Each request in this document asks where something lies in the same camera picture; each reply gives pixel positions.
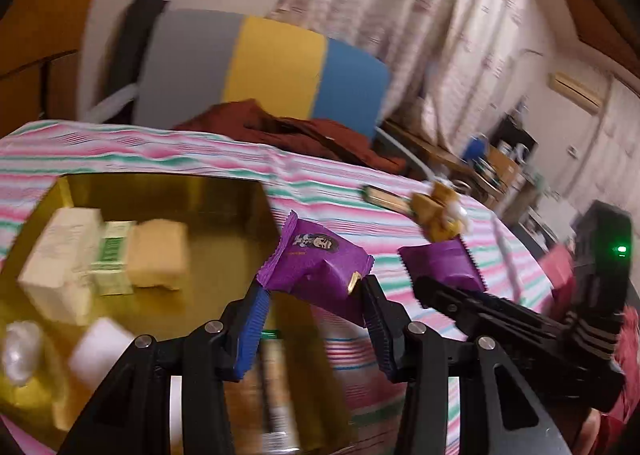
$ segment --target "gold metal tray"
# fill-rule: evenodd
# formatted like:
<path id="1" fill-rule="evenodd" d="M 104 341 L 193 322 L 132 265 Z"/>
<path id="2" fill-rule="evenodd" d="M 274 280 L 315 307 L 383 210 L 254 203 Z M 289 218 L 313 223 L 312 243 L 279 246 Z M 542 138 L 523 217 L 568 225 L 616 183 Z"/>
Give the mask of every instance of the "gold metal tray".
<path id="1" fill-rule="evenodd" d="M 5 399 L 0 399 L 0 411 L 54 449 L 90 396 L 65 368 L 86 328 L 43 319 L 16 280 L 45 225 L 63 206 L 100 208 L 104 220 L 168 218 L 187 224 L 188 287 L 181 291 L 136 289 L 132 295 L 95 298 L 92 319 L 110 316 L 134 335 L 152 334 L 158 340 L 186 335 L 220 317 L 228 302 L 244 296 L 279 239 L 267 197 L 255 181 L 164 173 L 59 177 L 24 223 L 0 272 L 0 317 L 4 321 L 32 319 L 42 325 L 52 352 L 46 364 L 55 374 L 47 377 L 56 387 L 48 415 L 35 404 L 18 409 Z M 345 447 L 351 440 L 350 416 L 308 305 L 286 294 L 274 294 L 265 328 L 279 329 L 285 342 L 287 378 L 302 449 L 331 453 Z"/>

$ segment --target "purple candy package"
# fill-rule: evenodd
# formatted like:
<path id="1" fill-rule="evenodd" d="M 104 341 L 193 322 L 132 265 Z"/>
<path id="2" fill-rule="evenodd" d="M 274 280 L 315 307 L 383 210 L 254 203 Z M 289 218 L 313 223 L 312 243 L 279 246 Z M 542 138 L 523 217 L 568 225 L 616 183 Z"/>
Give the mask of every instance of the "purple candy package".
<path id="1" fill-rule="evenodd" d="M 292 211 L 256 279 L 268 291 L 288 292 L 364 327 L 362 302 L 353 289 L 372 266 L 363 248 Z"/>
<path id="2" fill-rule="evenodd" d="M 486 291 L 484 279 L 460 235 L 449 241 L 401 247 L 398 253 L 412 281 L 430 276 L 454 289 Z"/>

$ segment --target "gray panel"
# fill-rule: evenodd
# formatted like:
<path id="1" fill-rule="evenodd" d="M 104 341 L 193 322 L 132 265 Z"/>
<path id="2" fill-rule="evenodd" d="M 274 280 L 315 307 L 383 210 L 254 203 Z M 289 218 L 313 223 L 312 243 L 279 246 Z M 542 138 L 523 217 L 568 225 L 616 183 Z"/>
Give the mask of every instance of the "gray panel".
<path id="1" fill-rule="evenodd" d="M 220 102 L 243 19 L 215 10 L 163 12 L 146 52 L 133 124 L 172 128 Z"/>

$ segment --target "curtain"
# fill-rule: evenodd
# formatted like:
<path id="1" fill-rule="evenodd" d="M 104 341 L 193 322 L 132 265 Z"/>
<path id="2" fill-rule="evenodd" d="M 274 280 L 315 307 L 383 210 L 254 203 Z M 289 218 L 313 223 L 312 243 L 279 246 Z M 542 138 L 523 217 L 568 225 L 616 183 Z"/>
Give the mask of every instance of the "curtain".
<path id="1" fill-rule="evenodd" d="M 528 0 L 280 0 L 273 19 L 340 39 L 391 73 L 380 118 L 460 153 L 513 50 Z"/>

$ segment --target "bed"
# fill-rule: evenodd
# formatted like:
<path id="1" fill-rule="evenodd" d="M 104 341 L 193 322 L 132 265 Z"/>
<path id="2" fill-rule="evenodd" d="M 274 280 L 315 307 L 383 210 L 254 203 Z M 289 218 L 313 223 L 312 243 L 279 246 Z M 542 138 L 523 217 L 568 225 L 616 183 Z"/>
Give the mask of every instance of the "bed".
<path id="1" fill-rule="evenodd" d="M 197 132 L 78 122 L 31 122 L 0 140 L 0 266 L 12 241 L 40 197 L 65 173 L 162 171 L 231 176 L 263 183 L 279 225 L 290 210 L 315 220 L 374 256 L 372 273 L 389 299 L 402 303 L 414 320 L 443 336 L 464 336 L 451 320 L 415 300 L 398 257 L 403 245 L 424 244 L 408 218 L 362 200 L 364 184 L 408 196 L 427 192 L 418 181 L 376 170 L 233 142 Z M 551 285 L 527 249 L 493 212 L 464 197 L 471 231 L 466 245 L 492 294 L 540 311 Z M 318 311 L 328 357 L 344 388 L 357 440 L 346 451 L 391 453 L 404 398 L 403 385 L 390 384 L 378 370 L 366 330 Z M 458 451 L 460 400 L 449 383 L 447 454 Z"/>

